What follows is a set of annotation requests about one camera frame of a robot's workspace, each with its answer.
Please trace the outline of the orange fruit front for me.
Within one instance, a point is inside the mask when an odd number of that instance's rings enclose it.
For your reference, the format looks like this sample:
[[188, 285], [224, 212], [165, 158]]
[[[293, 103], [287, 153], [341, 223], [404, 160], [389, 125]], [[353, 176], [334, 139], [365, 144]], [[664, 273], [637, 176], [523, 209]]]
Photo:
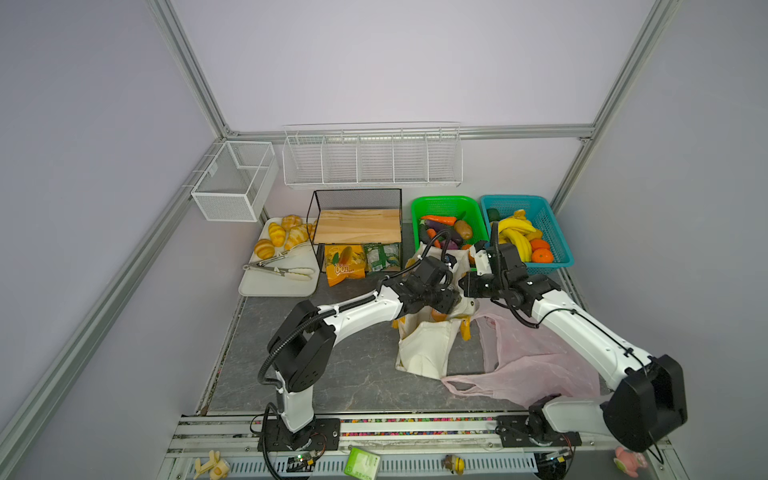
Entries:
[[540, 248], [532, 252], [531, 261], [538, 264], [551, 264], [555, 262], [555, 257], [549, 249]]

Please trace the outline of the white canvas tote bag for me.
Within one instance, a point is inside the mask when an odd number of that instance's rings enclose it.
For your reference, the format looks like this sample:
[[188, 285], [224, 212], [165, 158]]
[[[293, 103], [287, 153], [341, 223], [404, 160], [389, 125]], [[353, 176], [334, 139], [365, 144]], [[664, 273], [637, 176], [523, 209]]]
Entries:
[[461, 294], [458, 304], [447, 315], [424, 307], [393, 320], [391, 326], [399, 335], [395, 368], [429, 379], [444, 378], [460, 326], [471, 319], [477, 308], [476, 300]]

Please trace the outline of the pink plastic grocery bag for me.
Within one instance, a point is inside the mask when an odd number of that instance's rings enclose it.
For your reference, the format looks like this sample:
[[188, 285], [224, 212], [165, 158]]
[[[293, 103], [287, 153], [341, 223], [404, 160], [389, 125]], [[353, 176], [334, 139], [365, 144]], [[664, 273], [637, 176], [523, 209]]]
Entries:
[[484, 371], [442, 378], [452, 394], [490, 397], [524, 408], [550, 395], [601, 395], [596, 369], [552, 331], [527, 328], [508, 310], [488, 302], [479, 304], [472, 322], [479, 329]]

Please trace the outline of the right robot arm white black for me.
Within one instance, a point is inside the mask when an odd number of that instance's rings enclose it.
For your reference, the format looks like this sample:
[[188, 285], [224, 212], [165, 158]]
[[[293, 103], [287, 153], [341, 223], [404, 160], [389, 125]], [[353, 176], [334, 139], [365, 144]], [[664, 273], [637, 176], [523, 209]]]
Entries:
[[687, 422], [684, 373], [676, 360], [633, 345], [549, 277], [529, 273], [517, 246], [500, 239], [499, 223], [492, 223], [489, 241], [475, 248], [476, 269], [460, 280], [463, 292], [505, 308], [529, 329], [558, 335], [611, 391], [591, 399], [551, 394], [537, 400], [521, 430], [533, 443], [549, 445], [575, 432], [612, 436], [629, 450], [645, 452]]

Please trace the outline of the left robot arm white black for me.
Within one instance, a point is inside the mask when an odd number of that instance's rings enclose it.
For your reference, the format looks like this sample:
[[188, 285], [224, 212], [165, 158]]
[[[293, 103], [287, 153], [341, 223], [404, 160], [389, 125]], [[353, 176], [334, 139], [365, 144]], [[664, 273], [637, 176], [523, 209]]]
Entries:
[[341, 303], [296, 304], [267, 344], [257, 381], [275, 389], [277, 403], [267, 409], [281, 426], [297, 434], [315, 421], [313, 386], [324, 374], [341, 341], [381, 323], [416, 314], [425, 307], [447, 314], [461, 292], [453, 285], [458, 261], [447, 247], [430, 241], [414, 263], [383, 277], [369, 293]]

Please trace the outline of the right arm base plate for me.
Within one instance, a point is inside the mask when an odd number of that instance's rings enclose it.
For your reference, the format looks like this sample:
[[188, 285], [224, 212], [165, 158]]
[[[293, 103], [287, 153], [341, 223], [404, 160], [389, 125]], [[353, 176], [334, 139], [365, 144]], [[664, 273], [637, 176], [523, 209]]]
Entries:
[[577, 447], [582, 439], [577, 432], [559, 433], [543, 420], [529, 413], [499, 415], [494, 433], [504, 448], [512, 447]]

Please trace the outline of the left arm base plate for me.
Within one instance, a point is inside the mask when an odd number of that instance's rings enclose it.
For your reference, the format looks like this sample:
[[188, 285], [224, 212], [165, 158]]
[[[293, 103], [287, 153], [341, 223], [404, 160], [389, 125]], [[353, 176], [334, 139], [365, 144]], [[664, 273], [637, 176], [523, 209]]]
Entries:
[[315, 418], [298, 432], [292, 432], [280, 417], [266, 421], [266, 432], [259, 435], [258, 450], [268, 452], [336, 451], [341, 439], [339, 418]]

